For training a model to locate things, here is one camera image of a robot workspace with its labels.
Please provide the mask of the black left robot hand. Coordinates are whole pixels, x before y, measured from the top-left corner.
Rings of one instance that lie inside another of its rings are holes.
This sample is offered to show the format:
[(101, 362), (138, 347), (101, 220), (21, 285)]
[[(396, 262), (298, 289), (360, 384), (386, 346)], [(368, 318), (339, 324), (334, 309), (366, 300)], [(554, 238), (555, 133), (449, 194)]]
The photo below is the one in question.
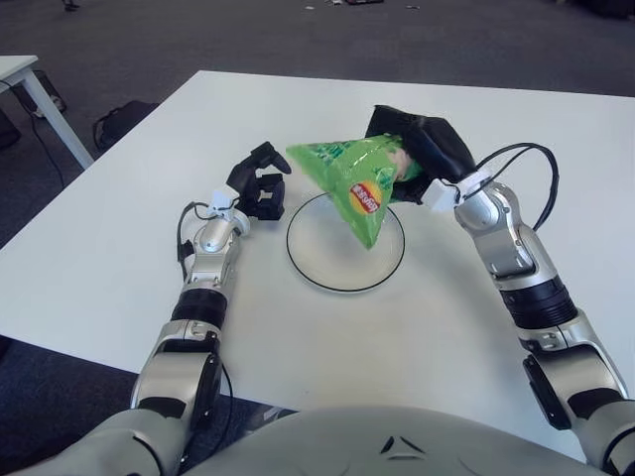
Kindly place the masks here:
[(270, 142), (252, 150), (226, 181), (238, 193), (236, 209), (261, 221), (278, 221), (285, 211), (284, 175), (291, 172), (289, 163)]

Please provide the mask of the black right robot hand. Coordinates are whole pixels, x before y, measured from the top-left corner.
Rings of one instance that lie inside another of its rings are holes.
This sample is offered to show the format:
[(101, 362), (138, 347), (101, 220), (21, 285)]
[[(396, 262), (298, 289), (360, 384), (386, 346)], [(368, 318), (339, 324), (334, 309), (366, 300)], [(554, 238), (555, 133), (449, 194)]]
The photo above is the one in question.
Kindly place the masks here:
[(457, 183), (476, 171), (472, 154), (444, 118), (376, 105), (365, 136), (384, 134), (400, 138), (401, 148), (421, 169), (412, 178), (395, 182), (392, 201), (421, 205), (422, 197), (434, 179)]

